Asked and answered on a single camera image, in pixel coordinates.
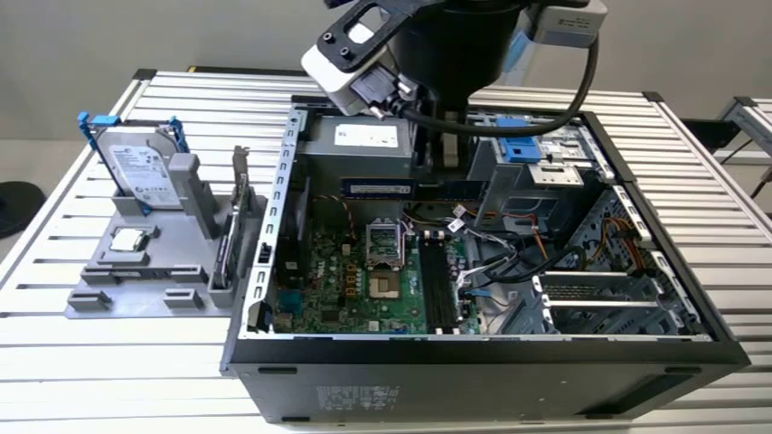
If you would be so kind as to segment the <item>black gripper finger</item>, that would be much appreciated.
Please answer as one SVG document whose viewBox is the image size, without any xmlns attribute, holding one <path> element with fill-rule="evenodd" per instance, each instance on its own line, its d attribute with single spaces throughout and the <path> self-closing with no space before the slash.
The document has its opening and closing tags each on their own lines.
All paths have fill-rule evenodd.
<svg viewBox="0 0 772 434">
<path fill-rule="evenodd" d="M 419 112 L 442 121 L 464 124 L 467 105 L 448 105 L 428 88 L 419 89 Z M 470 137 L 447 134 L 418 127 L 418 137 L 424 141 L 424 163 L 431 179 L 466 179 L 471 164 Z"/>
</svg>

